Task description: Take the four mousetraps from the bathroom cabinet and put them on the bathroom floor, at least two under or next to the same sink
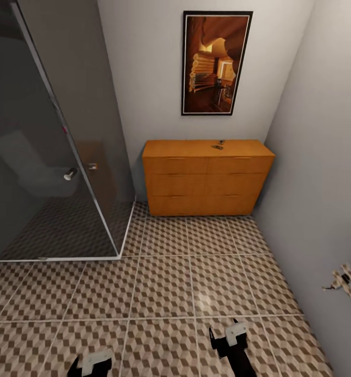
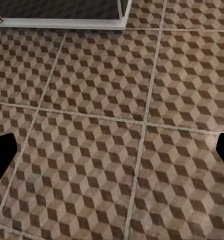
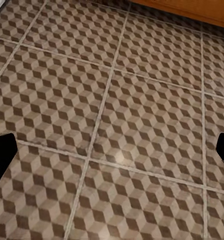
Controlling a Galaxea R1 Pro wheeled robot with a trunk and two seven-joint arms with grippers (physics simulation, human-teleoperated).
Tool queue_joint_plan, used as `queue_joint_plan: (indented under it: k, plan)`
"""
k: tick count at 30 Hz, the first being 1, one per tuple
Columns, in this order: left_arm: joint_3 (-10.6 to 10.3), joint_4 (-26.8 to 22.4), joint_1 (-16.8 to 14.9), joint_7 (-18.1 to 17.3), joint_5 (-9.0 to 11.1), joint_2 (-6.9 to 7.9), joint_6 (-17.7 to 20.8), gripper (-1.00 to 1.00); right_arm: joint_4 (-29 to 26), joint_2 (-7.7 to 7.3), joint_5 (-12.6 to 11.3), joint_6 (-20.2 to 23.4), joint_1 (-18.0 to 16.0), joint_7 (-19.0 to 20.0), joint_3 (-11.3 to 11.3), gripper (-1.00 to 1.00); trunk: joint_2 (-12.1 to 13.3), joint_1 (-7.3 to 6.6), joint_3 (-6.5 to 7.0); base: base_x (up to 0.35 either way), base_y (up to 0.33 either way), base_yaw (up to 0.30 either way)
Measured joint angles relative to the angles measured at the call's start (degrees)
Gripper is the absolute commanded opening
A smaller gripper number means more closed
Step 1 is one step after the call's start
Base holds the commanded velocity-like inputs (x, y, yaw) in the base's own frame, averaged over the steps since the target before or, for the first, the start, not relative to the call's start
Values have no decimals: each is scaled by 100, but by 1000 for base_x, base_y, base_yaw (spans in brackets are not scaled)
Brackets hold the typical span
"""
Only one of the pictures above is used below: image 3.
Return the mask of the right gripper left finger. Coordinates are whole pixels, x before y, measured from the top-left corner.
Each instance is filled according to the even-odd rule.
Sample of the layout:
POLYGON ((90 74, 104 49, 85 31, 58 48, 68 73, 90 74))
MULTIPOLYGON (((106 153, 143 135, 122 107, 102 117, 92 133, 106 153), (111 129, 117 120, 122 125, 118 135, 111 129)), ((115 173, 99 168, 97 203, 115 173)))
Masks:
POLYGON ((0 179, 17 151, 17 142, 13 133, 0 136, 0 179))

